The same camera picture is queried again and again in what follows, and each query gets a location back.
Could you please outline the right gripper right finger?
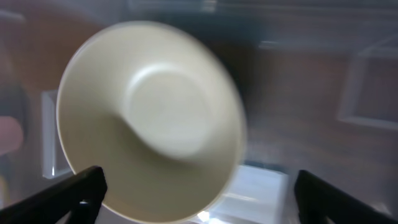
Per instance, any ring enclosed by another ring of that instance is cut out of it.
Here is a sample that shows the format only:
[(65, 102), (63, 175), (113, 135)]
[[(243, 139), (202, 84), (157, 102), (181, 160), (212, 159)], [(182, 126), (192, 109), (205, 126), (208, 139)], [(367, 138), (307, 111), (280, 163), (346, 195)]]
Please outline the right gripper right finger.
[(300, 170), (294, 185), (301, 224), (397, 224), (397, 221), (362, 203), (307, 170)]

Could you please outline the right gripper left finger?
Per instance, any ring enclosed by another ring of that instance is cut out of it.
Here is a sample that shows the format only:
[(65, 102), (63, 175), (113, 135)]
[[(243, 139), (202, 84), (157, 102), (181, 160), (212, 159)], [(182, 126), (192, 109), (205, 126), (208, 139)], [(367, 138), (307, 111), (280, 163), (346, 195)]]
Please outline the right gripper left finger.
[(1, 210), (2, 224), (67, 223), (94, 224), (108, 187), (103, 169), (89, 167), (36, 195)]

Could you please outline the large beige bowl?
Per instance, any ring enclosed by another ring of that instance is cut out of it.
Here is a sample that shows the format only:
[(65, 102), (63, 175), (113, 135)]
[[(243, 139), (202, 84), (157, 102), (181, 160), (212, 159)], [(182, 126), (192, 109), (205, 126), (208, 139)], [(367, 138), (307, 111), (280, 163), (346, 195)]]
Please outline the large beige bowl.
[(190, 34), (122, 22), (73, 55), (57, 93), (75, 173), (103, 169), (103, 205), (140, 223), (181, 223), (212, 206), (244, 157), (247, 125), (229, 72)]

